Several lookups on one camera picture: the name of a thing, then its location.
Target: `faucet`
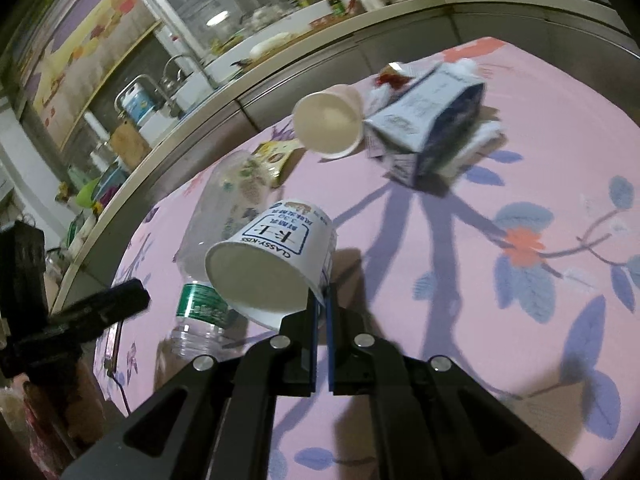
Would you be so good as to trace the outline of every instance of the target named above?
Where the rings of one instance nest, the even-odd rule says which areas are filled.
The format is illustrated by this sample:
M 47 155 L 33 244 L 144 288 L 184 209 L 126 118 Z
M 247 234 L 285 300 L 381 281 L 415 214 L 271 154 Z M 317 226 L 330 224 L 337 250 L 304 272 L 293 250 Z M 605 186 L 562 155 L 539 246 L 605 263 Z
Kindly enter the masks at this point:
M 220 88 L 220 85 L 216 82 L 216 80 L 213 79 L 209 74 L 207 74 L 206 70 L 203 69 L 200 62 L 195 57 L 193 57 L 191 54 L 188 54 L 188 53 L 177 54 L 176 56 L 172 56 L 169 59 L 169 61 L 166 62 L 166 65 L 164 66 L 164 70 L 162 71 L 162 80 L 166 81 L 169 79 L 169 76 L 167 75 L 167 69 L 169 68 L 169 65 L 172 62 L 175 62 L 176 59 L 179 59 L 181 57 L 186 57 L 188 59 L 191 59 L 191 61 L 193 61 L 193 63 L 196 65 L 196 70 L 204 76 L 204 79 L 207 81 L 207 83 L 209 84 L 209 86 L 214 92 L 218 88 Z
M 136 76 L 131 83 L 126 85 L 120 91 L 120 93 L 116 96 L 116 99 L 113 102 L 113 107 L 116 109 L 116 112 L 118 113 L 118 117 L 126 113 L 120 102 L 122 100 L 122 97 L 124 96 L 124 94 L 126 94 L 126 92 L 130 88 L 132 88 L 141 79 L 145 79 L 146 81 L 151 83 L 151 85 L 154 87 L 156 92 L 158 92 L 158 94 L 160 94 L 162 99 L 164 99 L 165 102 L 169 105 L 169 114 L 171 115 L 171 117 L 181 118 L 184 116 L 184 111 L 180 108 L 180 105 L 175 101 L 175 99 L 173 99 L 172 97 L 169 97 L 167 93 L 164 90 L 162 90 L 160 85 L 156 83 L 151 76 L 149 76 L 148 74 L 140 74 L 139 76 Z

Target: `green bottle label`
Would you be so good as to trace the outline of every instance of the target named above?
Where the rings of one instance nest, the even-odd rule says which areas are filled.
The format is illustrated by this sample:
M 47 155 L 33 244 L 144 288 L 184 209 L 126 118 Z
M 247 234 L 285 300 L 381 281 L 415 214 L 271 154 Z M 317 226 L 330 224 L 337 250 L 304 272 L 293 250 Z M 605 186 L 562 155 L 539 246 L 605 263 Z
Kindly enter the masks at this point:
M 189 283 L 182 288 L 176 317 L 188 317 L 205 321 L 220 328 L 231 325 L 233 311 L 215 288 L 198 283 Z

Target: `floral tablecloth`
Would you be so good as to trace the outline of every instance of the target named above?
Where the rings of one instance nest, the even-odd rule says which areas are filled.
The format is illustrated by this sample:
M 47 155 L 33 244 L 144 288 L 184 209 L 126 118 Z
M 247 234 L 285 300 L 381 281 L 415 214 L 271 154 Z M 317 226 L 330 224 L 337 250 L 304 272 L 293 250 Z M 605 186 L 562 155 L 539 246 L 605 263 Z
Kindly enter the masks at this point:
M 284 196 L 334 219 L 342 306 L 366 310 L 409 356 L 451 356 L 597 480 L 640 421 L 640 131 L 597 92 L 492 38 L 413 65 L 460 57 L 480 64 L 507 143 L 446 197 L 388 180 L 364 152 L 307 153 Z M 241 148 L 290 133 L 286 118 Z M 182 286 L 172 259 L 210 171 L 149 213 L 116 276 L 141 279 L 152 298 L 122 331 L 117 377 L 132 408 L 159 382 Z M 270 334 L 250 324 L 246 342 Z M 94 371 L 122 407 L 104 345 Z M 331 396 L 326 373 L 320 348 L 318 393 L 278 400 L 271 480 L 377 478 L 368 400 Z

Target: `ceiling light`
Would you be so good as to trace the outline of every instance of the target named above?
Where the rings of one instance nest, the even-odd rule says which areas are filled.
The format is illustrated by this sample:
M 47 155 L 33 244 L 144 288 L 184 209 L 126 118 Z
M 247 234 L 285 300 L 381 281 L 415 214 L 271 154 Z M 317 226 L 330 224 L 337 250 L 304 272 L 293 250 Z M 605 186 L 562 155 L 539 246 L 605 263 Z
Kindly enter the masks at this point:
M 223 10 L 222 12 L 220 12 L 219 14 L 216 14 L 213 18 L 211 18 L 207 22 L 207 25 L 209 27 L 213 27 L 214 25 L 224 22 L 228 18 L 228 16 L 229 16 L 229 11 Z

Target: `wall mural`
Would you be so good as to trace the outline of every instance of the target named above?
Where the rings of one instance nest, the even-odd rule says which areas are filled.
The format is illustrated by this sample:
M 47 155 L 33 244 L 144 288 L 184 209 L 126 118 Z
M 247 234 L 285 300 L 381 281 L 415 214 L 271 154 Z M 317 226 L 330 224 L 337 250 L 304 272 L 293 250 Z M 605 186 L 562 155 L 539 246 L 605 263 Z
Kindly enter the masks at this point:
M 21 80 L 59 148 L 105 76 L 154 24 L 140 0 L 74 0 L 60 20 L 50 12 L 32 44 L 42 44 Z

